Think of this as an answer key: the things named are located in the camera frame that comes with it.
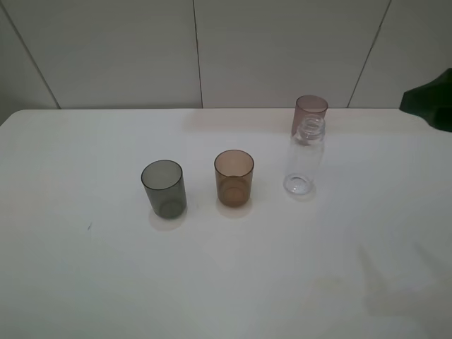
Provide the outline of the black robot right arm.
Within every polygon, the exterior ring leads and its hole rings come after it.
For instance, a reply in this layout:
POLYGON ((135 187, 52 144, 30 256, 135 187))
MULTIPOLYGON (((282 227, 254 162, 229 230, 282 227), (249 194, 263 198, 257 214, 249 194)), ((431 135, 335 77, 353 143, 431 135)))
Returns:
POLYGON ((440 131, 451 132, 451 68, 433 81, 404 92, 399 110, 425 120, 440 131))

